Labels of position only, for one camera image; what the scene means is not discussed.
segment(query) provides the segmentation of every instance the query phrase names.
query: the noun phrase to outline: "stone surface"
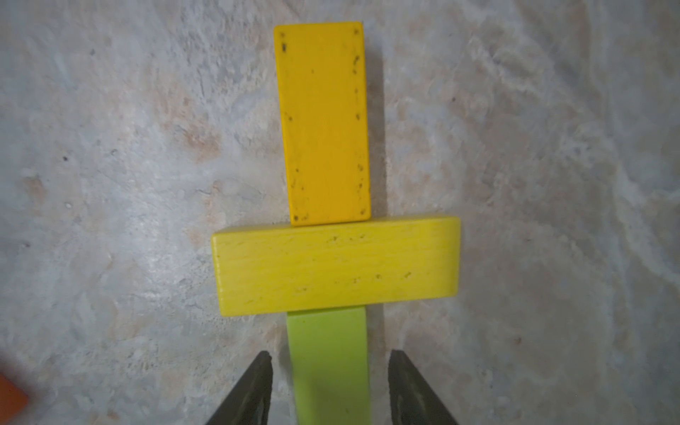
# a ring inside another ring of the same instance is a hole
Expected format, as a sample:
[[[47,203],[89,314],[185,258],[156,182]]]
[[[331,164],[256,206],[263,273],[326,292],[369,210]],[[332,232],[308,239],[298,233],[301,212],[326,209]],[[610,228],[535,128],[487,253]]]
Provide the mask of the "stone surface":
[[[362,20],[376,216],[462,218],[460,294],[369,307],[461,424],[680,421],[671,0],[6,1],[0,371],[17,424],[203,423],[283,314],[221,318],[208,245],[288,221],[271,30]]]

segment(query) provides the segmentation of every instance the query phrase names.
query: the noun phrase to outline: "gray floor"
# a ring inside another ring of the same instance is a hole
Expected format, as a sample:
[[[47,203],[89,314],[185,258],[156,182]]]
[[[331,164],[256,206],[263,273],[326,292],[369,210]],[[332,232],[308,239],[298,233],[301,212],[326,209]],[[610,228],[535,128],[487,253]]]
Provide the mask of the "gray floor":
[[[15,424],[200,424],[263,349],[295,423],[285,317],[219,316],[208,238],[288,221],[272,28],[338,20],[374,215],[464,227],[456,298],[369,307],[374,423],[392,348],[463,425],[680,422],[678,3],[408,3],[2,3]]]

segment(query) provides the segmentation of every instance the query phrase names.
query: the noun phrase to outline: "lime green block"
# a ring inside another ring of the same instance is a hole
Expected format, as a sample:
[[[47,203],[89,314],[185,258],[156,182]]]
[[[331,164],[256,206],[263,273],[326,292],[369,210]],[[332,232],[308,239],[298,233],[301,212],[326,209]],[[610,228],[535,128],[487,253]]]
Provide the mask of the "lime green block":
[[[370,425],[366,309],[288,313],[299,425]]]

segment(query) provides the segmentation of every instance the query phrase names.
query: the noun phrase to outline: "orange object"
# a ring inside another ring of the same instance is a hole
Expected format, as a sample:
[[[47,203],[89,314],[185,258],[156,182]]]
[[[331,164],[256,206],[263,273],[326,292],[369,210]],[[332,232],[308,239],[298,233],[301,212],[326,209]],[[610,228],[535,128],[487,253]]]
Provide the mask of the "orange object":
[[[29,402],[22,390],[0,375],[0,424],[6,424]]]

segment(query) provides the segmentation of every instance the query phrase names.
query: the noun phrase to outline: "wooden block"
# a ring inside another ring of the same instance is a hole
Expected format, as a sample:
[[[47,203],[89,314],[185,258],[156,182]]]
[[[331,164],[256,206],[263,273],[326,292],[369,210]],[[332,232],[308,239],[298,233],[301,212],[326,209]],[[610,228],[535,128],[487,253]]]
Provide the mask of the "wooden block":
[[[300,425],[370,425],[366,309],[288,314]]]
[[[293,226],[371,217],[360,22],[274,29]]]
[[[7,423],[29,402],[29,398],[0,375],[0,424]]]
[[[456,217],[227,229],[212,237],[224,316],[452,296],[459,250]]]

